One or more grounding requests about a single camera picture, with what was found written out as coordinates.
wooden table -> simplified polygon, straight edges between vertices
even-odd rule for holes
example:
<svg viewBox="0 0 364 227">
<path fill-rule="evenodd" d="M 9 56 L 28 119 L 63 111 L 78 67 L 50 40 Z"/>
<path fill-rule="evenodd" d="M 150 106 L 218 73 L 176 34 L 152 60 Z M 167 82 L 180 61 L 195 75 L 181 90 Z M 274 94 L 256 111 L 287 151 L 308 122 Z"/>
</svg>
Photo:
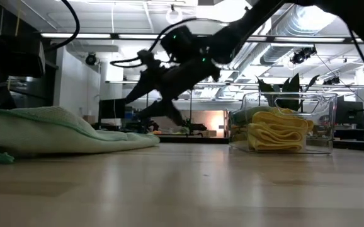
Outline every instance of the wooden table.
<svg viewBox="0 0 364 227">
<path fill-rule="evenodd" d="M 364 152 L 223 144 L 0 165 L 0 226 L 364 226 Z"/>
</svg>

plant leaf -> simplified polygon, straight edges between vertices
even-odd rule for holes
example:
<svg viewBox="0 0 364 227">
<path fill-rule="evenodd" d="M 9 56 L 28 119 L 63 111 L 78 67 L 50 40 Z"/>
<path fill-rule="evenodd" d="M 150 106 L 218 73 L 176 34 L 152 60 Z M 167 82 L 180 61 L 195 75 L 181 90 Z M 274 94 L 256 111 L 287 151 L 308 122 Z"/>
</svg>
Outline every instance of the plant leaf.
<svg viewBox="0 0 364 227">
<path fill-rule="evenodd" d="M 291 81 L 286 92 L 299 92 L 300 91 L 300 75 L 297 73 Z"/>
<path fill-rule="evenodd" d="M 308 90 L 309 90 L 309 88 L 312 86 L 312 85 L 314 85 L 314 83 L 316 82 L 316 80 L 318 79 L 318 77 L 319 77 L 320 75 L 316 75 L 316 76 L 314 76 L 312 79 L 311 79 L 311 81 L 309 81 L 309 84 L 308 84 L 308 86 L 305 88 L 305 90 L 304 90 L 304 92 L 307 92 Z"/>
<path fill-rule="evenodd" d="M 261 92 L 274 92 L 275 90 L 271 87 L 270 84 L 266 84 L 265 82 L 263 82 L 263 80 L 258 78 L 258 84 L 259 84 L 259 89 Z"/>
<path fill-rule="evenodd" d="M 300 76 L 295 75 L 291 81 L 287 79 L 283 85 L 283 94 L 281 99 L 277 100 L 277 105 L 281 108 L 289 108 L 290 110 L 297 111 L 299 109 L 299 100 L 290 100 L 285 98 L 298 98 L 299 95 L 284 95 L 284 92 L 299 92 L 300 91 Z"/>
<path fill-rule="evenodd" d="M 290 86 L 290 78 L 287 78 L 287 80 L 284 82 L 282 92 L 287 92 L 288 86 Z"/>
<path fill-rule="evenodd" d="M 312 86 L 312 85 L 314 85 L 314 83 L 316 82 L 316 80 L 318 79 L 318 77 L 319 77 L 320 75 L 316 75 L 316 76 L 314 76 L 310 81 L 309 81 L 309 84 L 308 84 L 308 86 L 303 90 L 303 92 L 307 92 L 308 90 L 309 90 L 309 88 Z M 304 103 L 304 100 L 301 100 L 301 102 L 300 102 L 300 105 L 299 105 L 299 108 L 301 108 L 302 107 L 302 105 L 303 105 L 303 103 Z"/>
<path fill-rule="evenodd" d="M 274 85 L 273 85 L 273 90 L 274 90 L 275 92 L 280 92 L 280 86 L 278 86 L 277 84 L 274 84 Z"/>
<path fill-rule="evenodd" d="M 258 77 L 256 77 L 258 79 L 258 84 L 259 84 L 259 90 L 260 92 L 274 92 L 275 90 L 270 86 L 270 84 L 266 84 L 265 82 L 263 82 L 263 80 L 259 79 Z M 270 107 L 274 107 L 275 103 L 274 103 L 274 95 L 264 95 L 264 97 L 268 100 L 269 106 Z"/>
</svg>

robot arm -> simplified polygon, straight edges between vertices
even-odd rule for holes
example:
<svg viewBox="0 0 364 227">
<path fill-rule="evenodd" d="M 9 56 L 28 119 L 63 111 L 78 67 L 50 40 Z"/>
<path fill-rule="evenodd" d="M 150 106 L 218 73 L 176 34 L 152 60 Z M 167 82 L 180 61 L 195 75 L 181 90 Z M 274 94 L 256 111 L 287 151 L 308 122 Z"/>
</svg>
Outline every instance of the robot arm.
<svg viewBox="0 0 364 227">
<path fill-rule="evenodd" d="M 161 40 L 161 45 L 180 65 L 163 74 L 145 75 L 146 79 L 150 77 L 151 81 L 155 81 L 150 90 L 157 89 L 162 101 L 143 110 L 140 117 L 166 115 L 180 125 L 182 119 L 171 100 L 209 76 L 217 80 L 220 70 L 213 62 L 230 63 L 249 36 L 285 3 L 316 5 L 337 15 L 364 41 L 364 0 L 259 0 L 240 20 L 230 23 L 212 36 L 199 38 L 186 26 L 175 28 Z M 159 72 L 147 66 L 149 70 Z"/>
</svg>

yellow towel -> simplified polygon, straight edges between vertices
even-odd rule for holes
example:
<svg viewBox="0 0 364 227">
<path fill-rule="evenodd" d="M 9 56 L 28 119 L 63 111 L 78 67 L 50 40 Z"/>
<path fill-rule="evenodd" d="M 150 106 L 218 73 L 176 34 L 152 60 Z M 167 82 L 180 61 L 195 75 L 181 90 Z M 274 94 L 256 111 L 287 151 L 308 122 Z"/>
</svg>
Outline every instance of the yellow towel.
<svg viewBox="0 0 364 227">
<path fill-rule="evenodd" d="M 306 134 L 314 123 L 296 117 L 288 109 L 274 108 L 271 112 L 257 112 L 248 124 L 249 147 L 257 151 L 300 151 Z"/>
</svg>

transparent container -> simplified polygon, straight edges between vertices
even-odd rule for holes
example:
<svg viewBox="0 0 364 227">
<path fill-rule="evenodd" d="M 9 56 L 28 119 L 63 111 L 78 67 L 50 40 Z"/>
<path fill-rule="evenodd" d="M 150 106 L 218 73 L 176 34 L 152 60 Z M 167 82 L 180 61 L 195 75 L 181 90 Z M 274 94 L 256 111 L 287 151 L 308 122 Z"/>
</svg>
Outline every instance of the transparent container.
<svg viewBox="0 0 364 227">
<path fill-rule="evenodd" d="M 336 100 L 334 93 L 248 93 L 229 113 L 229 144 L 258 153 L 331 154 Z"/>
</svg>

